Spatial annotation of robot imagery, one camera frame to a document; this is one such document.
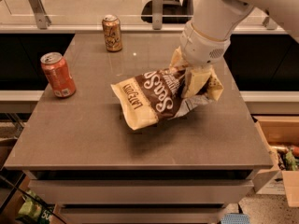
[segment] gray tabletop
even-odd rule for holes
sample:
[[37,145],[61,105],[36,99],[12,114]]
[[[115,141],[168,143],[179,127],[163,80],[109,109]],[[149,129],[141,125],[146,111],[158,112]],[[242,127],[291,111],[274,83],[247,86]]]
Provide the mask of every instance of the gray tabletop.
[[5,166],[21,170],[247,169],[271,166],[232,75],[215,68],[224,92],[187,116],[132,131],[110,88],[166,68],[180,33],[123,33],[107,52],[102,33],[76,34],[65,58],[77,92],[56,98],[47,87]]

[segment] floor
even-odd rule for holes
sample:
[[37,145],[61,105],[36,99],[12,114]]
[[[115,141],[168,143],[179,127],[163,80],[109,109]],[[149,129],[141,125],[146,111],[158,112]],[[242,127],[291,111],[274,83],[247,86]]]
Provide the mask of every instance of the floor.
[[[0,122],[0,140],[14,135],[14,126]],[[6,210],[0,214],[1,224],[15,224],[12,216],[16,215],[20,194],[17,192]],[[249,216],[250,224],[296,224],[299,223],[299,208],[290,208],[284,195],[259,195],[252,190],[240,202],[243,213]],[[228,213],[238,213],[237,203],[229,204]]]

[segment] black wire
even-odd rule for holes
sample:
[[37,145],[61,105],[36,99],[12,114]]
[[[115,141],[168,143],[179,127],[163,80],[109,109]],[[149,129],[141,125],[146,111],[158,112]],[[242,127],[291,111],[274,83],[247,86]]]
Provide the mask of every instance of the black wire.
[[59,216],[57,216],[56,214],[54,214],[54,213],[52,212],[52,210],[50,210],[44,202],[42,202],[42,201],[38,200],[37,198],[33,197],[32,195],[28,194],[26,191],[24,191],[24,190],[18,188],[17,186],[15,186],[15,185],[12,184],[11,182],[9,182],[6,178],[4,178],[2,175],[0,175],[0,179],[2,179],[4,182],[6,182],[7,184],[9,184],[12,188],[18,190],[21,194],[25,195],[26,197],[28,197],[28,198],[32,199],[33,201],[37,202],[38,204],[42,205],[42,206],[43,206],[48,212],[50,212],[53,216],[55,216],[55,217],[58,218],[60,221],[62,221],[64,224],[66,224],[65,221],[63,221]]

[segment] cardboard box flap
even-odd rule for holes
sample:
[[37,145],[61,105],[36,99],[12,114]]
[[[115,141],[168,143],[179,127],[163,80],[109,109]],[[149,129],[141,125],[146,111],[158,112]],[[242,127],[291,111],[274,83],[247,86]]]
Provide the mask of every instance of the cardboard box flap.
[[299,206],[299,172],[282,171],[284,189],[286,192],[288,205],[290,207]]

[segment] brown can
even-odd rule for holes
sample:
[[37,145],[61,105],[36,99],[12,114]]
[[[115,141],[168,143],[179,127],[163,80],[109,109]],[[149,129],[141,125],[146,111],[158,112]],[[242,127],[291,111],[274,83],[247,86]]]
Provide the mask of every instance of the brown can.
[[40,59],[41,67],[57,97],[68,97],[76,91],[74,79],[71,77],[67,62],[58,52],[48,53]]
[[102,20],[102,25],[107,50],[121,50],[122,42],[120,20],[114,15],[106,15]]

